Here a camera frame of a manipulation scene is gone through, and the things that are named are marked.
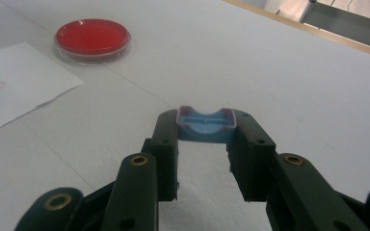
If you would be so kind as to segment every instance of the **white surface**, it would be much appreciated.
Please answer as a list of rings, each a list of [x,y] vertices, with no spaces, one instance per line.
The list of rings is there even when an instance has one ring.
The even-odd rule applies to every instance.
[[[62,63],[54,34],[89,17],[124,25],[130,53]],[[113,181],[157,116],[180,105],[248,112],[278,152],[303,155],[349,196],[370,192],[370,55],[217,0],[0,2],[0,48],[22,41],[85,84],[0,129],[0,231],[50,189]],[[178,201],[160,204],[160,230],[271,230],[265,205],[243,201],[224,146],[179,148]]]
[[[83,84],[27,43],[0,50],[0,127]]]

